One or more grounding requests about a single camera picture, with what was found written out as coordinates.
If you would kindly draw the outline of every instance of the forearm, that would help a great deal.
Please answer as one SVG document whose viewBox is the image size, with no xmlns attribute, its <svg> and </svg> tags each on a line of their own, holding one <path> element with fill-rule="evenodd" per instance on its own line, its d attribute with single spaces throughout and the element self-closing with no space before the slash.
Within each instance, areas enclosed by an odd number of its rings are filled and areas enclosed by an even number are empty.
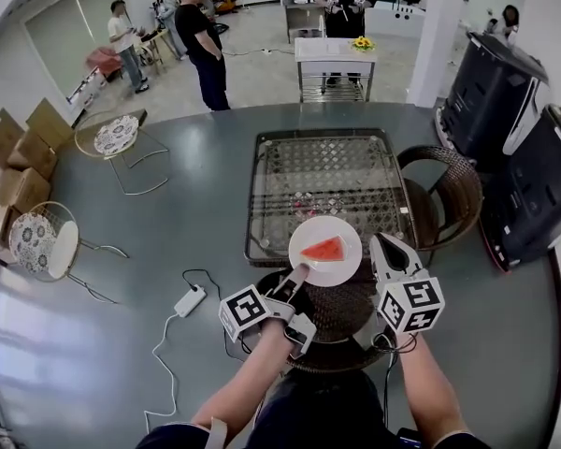
<svg viewBox="0 0 561 449">
<path fill-rule="evenodd" d="M 397 343 L 402 346 L 409 339 L 404 335 Z M 445 434 L 467 430 L 457 396 L 421 334 L 416 348 L 400 357 L 411 415 L 424 443 L 432 447 Z"/>
<path fill-rule="evenodd" d="M 204 48 L 205 51 L 214 55 L 217 59 L 220 59 L 222 52 L 214 43 L 214 40 L 209 35 L 201 36 L 197 39 L 199 44 Z"/>
<path fill-rule="evenodd" d="M 283 323 L 268 321 L 260 341 L 235 377 L 201 407 L 192 422 L 209 427 L 212 417 L 224 421 L 230 442 L 250 422 L 292 350 L 293 343 L 284 337 Z"/>
<path fill-rule="evenodd" d="M 111 36 L 110 37 L 110 43 L 114 43 L 115 41 L 119 41 L 121 38 L 123 38 L 126 34 L 122 34 L 122 35 L 116 35 L 116 36 Z"/>
</svg>

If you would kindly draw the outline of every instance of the chair leg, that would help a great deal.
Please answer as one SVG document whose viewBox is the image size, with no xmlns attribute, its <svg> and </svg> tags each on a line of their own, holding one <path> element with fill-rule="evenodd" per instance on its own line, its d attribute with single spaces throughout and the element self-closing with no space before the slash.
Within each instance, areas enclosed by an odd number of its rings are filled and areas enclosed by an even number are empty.
<svg viewBox="0 0 561 449">
<path fill-rule="evenodd" d="M 119 182 L 119 186 L 121 186 L 122 192 L 127 196 L 146 195 L 147 193 L 151 193 L 152 191 L 157 190 L 162 185 L 164 185 L 166 182 L 168 182 L 168 178 L 166 178 L 163 181 L 156 184 L 155 186 L 153 186 L 152 188 L 150 188 L 149 190 L 141 191 L 141 192 L 137 192 L 137 193 L 127 193 L 127 191 L 124 189 L 124 186 L 122 186 L 121 177 L 119 177 L 119 172 L 116 170 L 116 167 L 114 166 L 114 163 L 112 162 L 112 158 L 109 158 L 108 160 L 110 162 L 110 166 L 112 167 L 112 171 L 114 171 L 114 174 L 116 175 L 116 180 Z"/>
<path fill-rule="evenodd" d="M 135 161 L 133 164 L 129 165 L 127 163 L 127 161 L 124 159 L 124 153 L 121 154 L 121 158 L 124 161 L 124 163 L 127 165 L 127 167 L 129 169 L 131 169 L 132 167 L 134 167 L 137 163 L 142 162 L 143 160 L 149 158 L 150 156 L 154 156 L 155 154 L 160 154 L 160 153 L 166 153 L 169 151 L 169 149 L 162 144 L 160 141 L 158 141 L 156 138 L 154 138 L 153 136 L 151 136 L 150 134 L 146 133 L 145 131 L 139 130 L 139 133 L 141 133 L 142 135 L 145 135 L 146 137 L 152 139 L 153 141 L 156 142 L 156 144 L 158 144 L 159 146 L 161 146 L 162 148 L 164 148 L 163 150 L 158 150 L 157 152 L 151 152 L 146 154 L 145 156 L 142 156 L 141 158 L 139 158 L 137 161 Z"/>
<path fill-rule="evenodd" d="M 103 244 L 101 246 L 98 246 L 96 244 L 91 243 L 87 239 L 82 239 L 80 241 L 80 244 L 81 244 L 81 246 L 85 246 L 86 248 L 89 248 L 89 249 L 94 250 L 94 251 L 104 250 L 104 251 L 108 251 L 110 253 L 114 253 L 114 254 L 116 254 L 118 256 L 121 256 L 123 258 L 127 258 L 127 259 L 129 258 L 129 255 L 127 253 L 125 253 L 120 248 L 117 248 L 116 246 L 110 246 L 108 244 Z"/>
<path fill-rule="evenodd" d="M 69 280 L 71 280 L 72 282 L 76 282 L 79 286 L 83 286 L 87 292 L 89 293 L 89 295 L 95 299 L 96 301 L 99 301 L 101 303 L 107 303 L 107 304 L 119 304 L 116 301 L 113 301 L 112 299 L 110 299 L 109 297 L 105 297 L 104 295 L 98 293 L 97 291 L 95 291 L 94 289 L 92 289 L 88 283 L 86 283 L 84 280 L 78 278 L 77 276 L 73 276 L 71 273 L 68 273 L 66 275 L 68 277 Z"/>
</svg>

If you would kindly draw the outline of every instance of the wicker chair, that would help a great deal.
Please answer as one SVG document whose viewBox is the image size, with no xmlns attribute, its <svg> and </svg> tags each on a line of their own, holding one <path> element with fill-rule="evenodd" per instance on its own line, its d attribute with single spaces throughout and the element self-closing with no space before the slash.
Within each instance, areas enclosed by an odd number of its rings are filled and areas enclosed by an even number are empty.
<svg viewBox="0 0 561 449">
<path fill-rule="evenodd" d="M 416 249 L 435 251 L 457 241 L 476 224 L 482 209 L 482 184 L 468 160 L 452 150 L 415 146 L 398 156 L 401 169 L 421 160 L 448 166 L 427 191 L 415 181 L 405 179 L 417 236 Z M 442 203 L 443 224 L 439 222 L 439 209 L 432 198 L 435 192 Z"/>
</svg>

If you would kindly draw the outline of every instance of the man in black t-shirt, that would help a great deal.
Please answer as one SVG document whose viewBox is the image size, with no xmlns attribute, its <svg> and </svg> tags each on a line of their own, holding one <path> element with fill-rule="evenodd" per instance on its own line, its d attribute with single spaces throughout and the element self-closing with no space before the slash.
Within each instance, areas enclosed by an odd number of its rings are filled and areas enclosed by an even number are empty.
<svg viewBox="0 0 561 449">
<path fill-rule="evenodd" d="M 364 12 L 374 6 L 376 0 L 314 0 L 326 8 L 326 36 L 332 38 L 358 38 L 364 36 Z M 337 83 L 336 78 L 328 79 L 327 84 Z"/>
<path fill-rule="evenodd" d="M 252 420 L 294 349 L 279 319 L 266 320 L 261 334 L 235 377 L 191 424 L 158 427 L 137 449 L 223 449 L 230 443 Z M 409 335 L 397 338 L 399 347 L 408 342 Z M 376 387 L 364 372 L 319 375 L 293 369 L 257 415 L 247 449 L 420 447 L 416 441 L 428 449 L 488 449 L 469 433 L 453 388 L 422 335 L 400 359 L 419 434 L 409 431 L 398 438 L 384 426 Z"/>
<path fill-rule="evenodd" d="M 226 100 L 223 45 L 212 23 L 197 7 L 204 0 L 180 0 L 175 23 L 187 54 L 197 68 L 204 103 L 212 111 L 230 109 Z"/>
</svg>

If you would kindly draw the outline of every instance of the gray floor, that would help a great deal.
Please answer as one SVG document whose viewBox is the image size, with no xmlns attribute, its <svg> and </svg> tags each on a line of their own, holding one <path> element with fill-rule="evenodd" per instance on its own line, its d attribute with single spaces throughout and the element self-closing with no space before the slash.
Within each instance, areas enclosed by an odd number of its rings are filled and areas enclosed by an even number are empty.
<svg viewBox="0 0 561 449">
<path fill-rule="evenodd" d="M 294 51 L 287 43 L 284 10 L 278 4 L 251 7 L 218 18 L 231 29 L 221 35 L 227 67 L 228 99 L 231 108 L 258 105 L 296 103 L 299 101 L 297 67 L 291 53 L 273 51 L 269 55 L 260 49 Z M 378 45 L 372 101 L 405 103 L 419 40 L 398 36 L 371 36 Z M 439 96 L 446 97 L 455 78 L 468 39 L 459 29 L 452 51 L 452 63 L 445 69 Z M 151 120 L 159 122 L 182 116 L 208 112 L 199 92 L 199 82 L 190 61 L 176 62 L 161 45 L 166 72 L 156 75 L 147 68 L 151 89 L 135 95 L 128 79 L 115 80 L 88 108 L 90 113 L 118 108 L 133 111 L 145 108 Z"/>
<path fill-rule="evenodd" d="M 69 281 L 45 284 L 16 269 L 2 272 L 0 406 L 6 424 L 31 449 L 134 447 L 144 435 L 142 411 L 170 411 L 169 379 L 151 349 L 187 291 L 181 272 L 209 269 L 223 297 L 266 274 L 243 257 L 255 136 L 378 126 L 399 152 L 435 141 L 429 121 L 428 111 L 378 103 L 258 107 L 149 125 L 170 148 L 169 163 L 164 158 L 137 167 L 127 182 L 144 184 L 138 173 L 148 170 L 144 177 L 154 178 L 168 165 L 171 180 L 139 197 L 122 195 L 106 163 L 74 148 L 64 151 L 53 198 L 74 212 L 84 238 L 131 255 L 127 261 L 81 249 L 74 273 L 122 304 L 97 303 Z M 548 261 L 503 276 L 473 230 L 437 253 L 432 273 L 447 307 L 427 340 L 469 426 L 495 448 L 538 448 L 557 370 Z M 205 301 L 169 329 L 161 354 L 180 381 L 179 416 L 152 419 L 156 424 L 191 418 L 239 367 L 224 353 L 219 299 L 206 287 Z M 386 363 L 367 370 L 380 391 Z M 398 367 L 389 386 L 390 429 L 413 427 Z"/>
</svg>

